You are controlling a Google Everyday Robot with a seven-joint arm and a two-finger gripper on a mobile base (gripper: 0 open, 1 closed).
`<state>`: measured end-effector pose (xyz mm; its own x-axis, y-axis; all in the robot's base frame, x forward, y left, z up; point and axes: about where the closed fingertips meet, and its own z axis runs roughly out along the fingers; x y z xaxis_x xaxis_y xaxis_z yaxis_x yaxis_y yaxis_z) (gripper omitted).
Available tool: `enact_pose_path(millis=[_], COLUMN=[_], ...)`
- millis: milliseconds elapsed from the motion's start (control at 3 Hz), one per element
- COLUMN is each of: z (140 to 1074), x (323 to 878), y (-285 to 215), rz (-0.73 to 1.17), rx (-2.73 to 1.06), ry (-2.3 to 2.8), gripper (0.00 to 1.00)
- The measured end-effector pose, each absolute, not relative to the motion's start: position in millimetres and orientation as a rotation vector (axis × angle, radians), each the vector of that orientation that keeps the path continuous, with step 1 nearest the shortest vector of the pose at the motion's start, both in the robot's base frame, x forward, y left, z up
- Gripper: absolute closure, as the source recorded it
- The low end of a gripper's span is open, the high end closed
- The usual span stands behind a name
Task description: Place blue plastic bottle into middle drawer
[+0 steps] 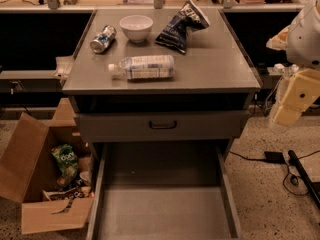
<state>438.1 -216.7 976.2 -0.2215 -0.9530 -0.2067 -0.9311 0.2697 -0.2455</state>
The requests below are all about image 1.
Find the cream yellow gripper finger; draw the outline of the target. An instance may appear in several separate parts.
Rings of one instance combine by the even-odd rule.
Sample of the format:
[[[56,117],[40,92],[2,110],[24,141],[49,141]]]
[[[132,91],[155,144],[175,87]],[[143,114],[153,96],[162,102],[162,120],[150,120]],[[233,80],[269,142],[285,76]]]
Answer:
[[[272,109],[271,122],[273,124],[291,127],[301,117],[300,111],[276,104]]]

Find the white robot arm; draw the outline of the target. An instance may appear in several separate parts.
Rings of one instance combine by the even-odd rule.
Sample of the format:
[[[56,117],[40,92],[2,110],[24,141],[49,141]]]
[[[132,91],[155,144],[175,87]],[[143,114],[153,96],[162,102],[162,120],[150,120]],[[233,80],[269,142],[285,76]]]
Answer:
[[[269,127],[285,131],[320,97],[320,0],[309,0],[291,24],[268,40],[266,46],[284,50],[299,67],[279,81]]]

